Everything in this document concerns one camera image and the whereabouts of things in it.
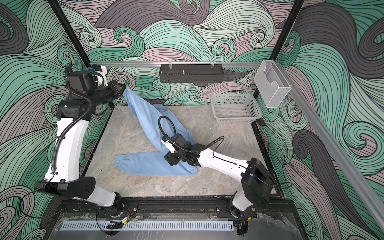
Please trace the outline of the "light blue long sleeve shirt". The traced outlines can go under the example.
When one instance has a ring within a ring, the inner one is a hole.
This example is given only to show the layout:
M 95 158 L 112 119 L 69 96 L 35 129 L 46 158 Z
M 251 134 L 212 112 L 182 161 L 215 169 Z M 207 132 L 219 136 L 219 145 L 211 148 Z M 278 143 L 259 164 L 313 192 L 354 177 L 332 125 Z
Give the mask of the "light blue long sleeve shirt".
M 165 133 L 172 136 L 174 133 L 181 134 L 191 144 L 195 144 L 192 130 L 186 129 L 177 117 L 168 109 L 160 104 L 152 105 L 131 89 L 125 89 L 124 96 L 127 105 L 144 130 L 145 139 L 157 149 L 156 152 L 132 153 L 119 155 L 115 157 L 115 166 L 122 172 L 134 175 L 151 176 L 151 177 L 174 177 L 174 176 L 190 176 L 198 172 L 198 168 L 180 161 L 176 166 L 171 166 L 164 158 L 169 152 L 167 147 L 162 144 L 163 134 L 158 126 L 160 116 L 168 117 L 175 125 L 167 120 L 161 120 L 161 125 Z

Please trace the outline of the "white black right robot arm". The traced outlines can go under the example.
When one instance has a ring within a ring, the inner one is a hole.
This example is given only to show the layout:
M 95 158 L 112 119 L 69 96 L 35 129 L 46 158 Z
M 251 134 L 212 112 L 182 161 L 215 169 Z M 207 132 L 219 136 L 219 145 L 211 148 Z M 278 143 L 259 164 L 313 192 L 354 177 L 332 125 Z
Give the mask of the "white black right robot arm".
M 180 134 L 172 137 L 164 135 L 162 144 L 169 152 L 165 160 L 175 166 L 179 162 L 185 162 L 194 167 L 204 167 L 225 174 L 242 185 L 242 190 L 232 196 L 229 209 L 232 215 L 239 217 L 252 208 L 264 208 L 268 205 L 275 181 L 264 164 L 256 159 L 238 160 L 210 149 L 224 137 L 216 139 L 207 146 L 201 144 L 192 145 Z

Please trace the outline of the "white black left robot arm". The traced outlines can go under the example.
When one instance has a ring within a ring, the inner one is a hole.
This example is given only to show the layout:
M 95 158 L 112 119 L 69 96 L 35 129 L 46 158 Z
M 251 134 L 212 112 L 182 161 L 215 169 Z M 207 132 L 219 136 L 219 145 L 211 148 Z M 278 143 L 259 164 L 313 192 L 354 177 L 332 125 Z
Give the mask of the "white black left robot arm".
M 124 208 L 121 195 L 98 186 L 93 177 L 82 177 L 79 169 L 83 139 L 97 107 L 120 98 L 126 89 L 117 81 L 108 82 L 106 75 L 106 67 L 100 65 L 78 72 L 67 67 L 65 80 L 69 95 L 58 105 L 51 168 L 43 181 L 36 182 L 35 190 L 81 199 L 119 214 Z

